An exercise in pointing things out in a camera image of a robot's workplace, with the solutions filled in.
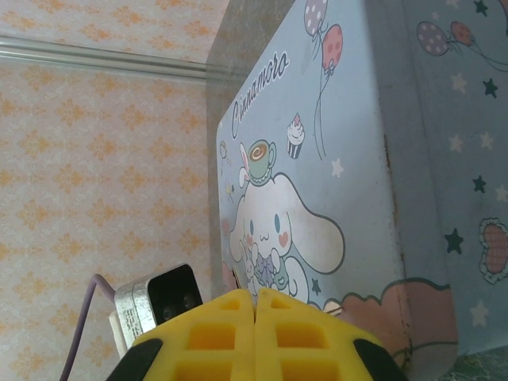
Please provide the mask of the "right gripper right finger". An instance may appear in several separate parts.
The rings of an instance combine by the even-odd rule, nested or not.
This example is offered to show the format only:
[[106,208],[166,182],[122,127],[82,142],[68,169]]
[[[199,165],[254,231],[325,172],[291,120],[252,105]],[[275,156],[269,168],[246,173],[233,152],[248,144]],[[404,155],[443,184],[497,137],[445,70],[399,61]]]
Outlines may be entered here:
[[256,307],[258,380],[406,380],[370,333],[278,291]]

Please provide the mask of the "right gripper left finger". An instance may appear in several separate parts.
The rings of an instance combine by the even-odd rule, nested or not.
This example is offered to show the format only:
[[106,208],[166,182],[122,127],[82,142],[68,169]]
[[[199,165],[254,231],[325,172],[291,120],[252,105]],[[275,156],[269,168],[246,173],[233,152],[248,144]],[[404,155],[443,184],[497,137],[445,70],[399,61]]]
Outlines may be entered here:
[[234,290],[142,334],[111,380],[254,380],[255,308]]

